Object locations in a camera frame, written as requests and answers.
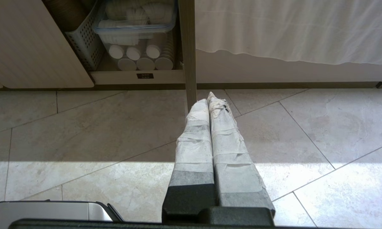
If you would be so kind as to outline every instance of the plastic lid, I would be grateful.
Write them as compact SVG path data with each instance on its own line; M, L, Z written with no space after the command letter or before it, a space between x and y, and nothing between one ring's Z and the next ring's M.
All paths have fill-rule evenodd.
M161 49L157 45L148 45L146 48L147 56L150 58L158 58L160 56Z
M139 49L137 49L135 47L129 47L126 50L126 55L128 58L130 58L132 60L138 60L141 56L141 52Z
M124 49L119 45L111 45L109 47L109 55L115 59L120 59L124 55Z
M122 71L136 71L137 66L131 59L123 58L117 62L117 66Z
M172 11L169 13L169 15L165 14L165 17L170 16L171 21L167 24L145 24L145 25L129 25L129 26L110 26L107 28L102 28L102 26L98 26L99 22L101 20L107 20L107 15L105 13L106 5L108 1L104 1L104 3L99 8L99 14L95 20L95 23L93 24L93 30L97 34L101 35L116 35L118 32L120 36L137 36L141 33L158 33L158 32L169 32L171 31L175 26L175 21L177 18L177 11L178 11L178 3L177 1L174 1L174 7L172 7Z
M136 65L137 65L137 68L142 71L151 71L156 68L156 66L154 65L154 61L149 58L140 58L136 62Z

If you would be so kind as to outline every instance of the wrapped object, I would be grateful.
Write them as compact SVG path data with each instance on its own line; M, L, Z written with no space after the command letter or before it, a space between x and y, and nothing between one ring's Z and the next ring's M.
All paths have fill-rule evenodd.
M229 104L211 92L208 96L215 184L220 206L266 207L274 215L274 206L266 191Z
M169 186L214 184L207 100L196 102L177 139L175 165Z

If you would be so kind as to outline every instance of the white fabric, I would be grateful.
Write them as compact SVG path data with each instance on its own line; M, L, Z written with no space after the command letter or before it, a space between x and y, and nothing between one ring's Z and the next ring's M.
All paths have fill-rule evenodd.
M382 0L195 0L195 32L205 52L382 64Z

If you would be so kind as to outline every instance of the drawer label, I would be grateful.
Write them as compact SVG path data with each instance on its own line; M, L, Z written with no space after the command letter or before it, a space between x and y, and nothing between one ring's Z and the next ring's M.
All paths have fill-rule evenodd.
M154 79L154 76L152 73L137 73L138 79Z

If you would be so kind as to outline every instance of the storage basket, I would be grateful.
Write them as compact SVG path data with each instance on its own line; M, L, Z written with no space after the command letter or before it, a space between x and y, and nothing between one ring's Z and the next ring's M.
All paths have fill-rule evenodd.
M101 39L92 30L101 2L101 0L97 0L85 20L75 31L65 32L87 71L97 69L105 51Z
M108 8L117 11L109 11L109 15L118 19L113 20L109 17L106 11ZM99 8L93 30L99 35L106 51L119 69L134 71L135 63L138 69L153 70L150 61L156 61L160 54L164 54L168 62L174 63L175 46L171 30L175 26L177 11L176 0L107 0Z

